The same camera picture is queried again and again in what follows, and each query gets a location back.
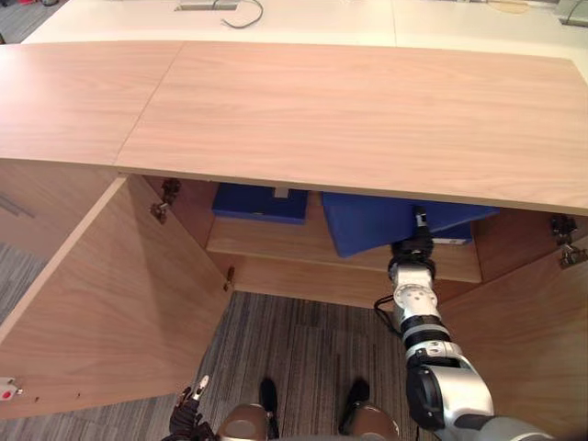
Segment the black cable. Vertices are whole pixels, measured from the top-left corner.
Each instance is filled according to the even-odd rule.
[[[390,315],[387,312],[385,312],[383,309],[381,309],[381,307],[380,307],[380,305],[383,305],[385,303],[390,303],[391,301],[394,301],[393,294],[390,294],[389,296],[382,297],[381,299],[376,300],[376,302],[374,303],[374,312],[379,317],[379,319],[384,322],[384,324],[386,325],[386,327],[388,328],[388,330],[391,333],[396,335],[398,338],[402,338],[401,333],[399,333],[396,330],[396,328],[394,327],[394,321],[392,320]]]
[[[566,18],[566,22],[564,23],[564,25],[569,25],[570,24],[570,18],[572,16],[572,14],[574,12],[576,12],[576,8],[580,5],[580,3],[585,2],[586,0],[578,0],[576,2],[576,4],[573,6],[573,8],[571,9],[570,13],[568,14],[568,18]]]
[[[217,3],[219,3],[219,1],[220,0],[214,0],[214,2],[212,2],[212,10],[213,11],[216,10]],[[261,4],[261,2],[259,2],[259,0],[244,0],[244,1],[249,1],[249,2],[255,3],[256,5],[259,6],[259,15],[257,16],[257,18],[255,18],[254,20],[250,21],[249,23],[247,23],[245,25],[233,25],[233,23],[228,22],[224,18],[220,22],[222,24],[228,26],[229,28],[233,28],[233,29],[245,29],[245,28],[249,28],[250,26],[252,26],[255,23],[257,23],[259,20],[261,20],[261,17],[264,16],[264,6]]]

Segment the blue box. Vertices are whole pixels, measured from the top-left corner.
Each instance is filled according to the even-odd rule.
[[[212,211],[228,218],[303,224],[308,194],[290,190],[287,198],[275,198],[272,187],[220,184]]]
[[[443,237],[446,231],[446,234],[457,234],[457,239],[460,235],[470,238],[469,222],[499,211],[482,205],[339,193],[322,193],[322,205],[334,246],[341,257],[411,237],[415,228],[414,206],[424,207],[434,236]],[[458,226],[460,230],[447,232]]]

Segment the white desk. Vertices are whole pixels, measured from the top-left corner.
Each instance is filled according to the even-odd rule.
[[[588,28],[562,26],[545,9],[522,15],[486,4],[426,0],[262,0],[235,11],[175,11],[172,0],[70,0],[26,43],[94,40],[220,40],[490,51],[573,60],[588,81]]]

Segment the metal hinge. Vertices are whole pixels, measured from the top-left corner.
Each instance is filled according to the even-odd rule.
[[[164,183],[162,184],[162,189],[164,190],[162,201],[157,204],[152,204],[149,209],[159,223],[164,224],[165,221],[167,221],[167,209],[169,209],[174,203],[175,198],[177,198],[177,195],[180,192],[181,186],[182,184],[180,181],[174,177],[164,180]]]
[[[565,269],[588,261],[588,253],[572,245],[571,234],[578,230],[576,220],[565,214],[556,214],[551,218],[551,232],[561,249],[560,266]]]
[[[227,281],[225,282],[224,286],[222,287],[225,291],[229,290],[229,287],[232,287],[232,282],[235,278],[235,267],[230,266],[229,270],[227,271]]]

